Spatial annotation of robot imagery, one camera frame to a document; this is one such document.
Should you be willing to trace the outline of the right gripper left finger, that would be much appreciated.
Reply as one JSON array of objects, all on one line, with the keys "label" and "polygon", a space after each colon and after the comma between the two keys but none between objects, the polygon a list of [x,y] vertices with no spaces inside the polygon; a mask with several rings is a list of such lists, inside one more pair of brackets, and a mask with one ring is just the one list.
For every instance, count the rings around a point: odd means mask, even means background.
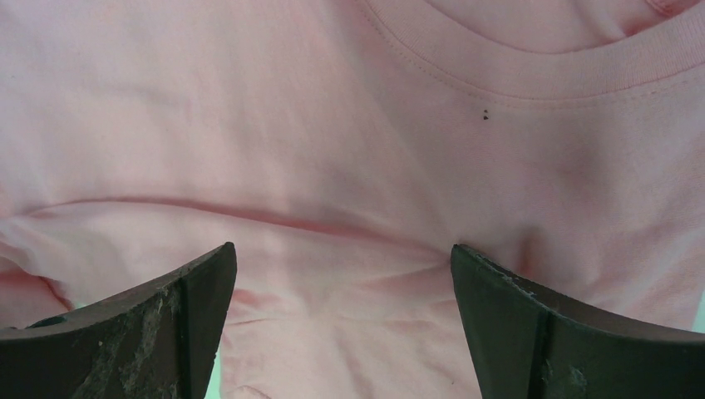
[{"label": "right gripper left finger", "polygon": [[4,328],[2,397],[204,397],[236,273],[226,243],[84,308]]}]

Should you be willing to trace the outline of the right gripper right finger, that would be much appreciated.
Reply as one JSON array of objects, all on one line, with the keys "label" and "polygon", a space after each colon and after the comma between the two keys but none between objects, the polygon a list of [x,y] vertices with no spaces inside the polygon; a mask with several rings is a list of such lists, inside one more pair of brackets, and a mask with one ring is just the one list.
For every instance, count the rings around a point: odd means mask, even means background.
[{"label": "right gripper right finger", "polygon": [[582,303],[457,244],[451,275],[484,398],[704,395],[704,336]]}]

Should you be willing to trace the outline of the pink t shirt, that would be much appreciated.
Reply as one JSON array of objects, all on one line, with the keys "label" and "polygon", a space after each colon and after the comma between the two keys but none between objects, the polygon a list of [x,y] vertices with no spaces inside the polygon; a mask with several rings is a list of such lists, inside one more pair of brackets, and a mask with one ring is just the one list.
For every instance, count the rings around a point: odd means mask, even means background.
[{"label": "pink t shirt", "polygon": [[477,398],[450,251],[690,328],[701,1],[4,1],[1,324],[230,241],[224,398]]}]

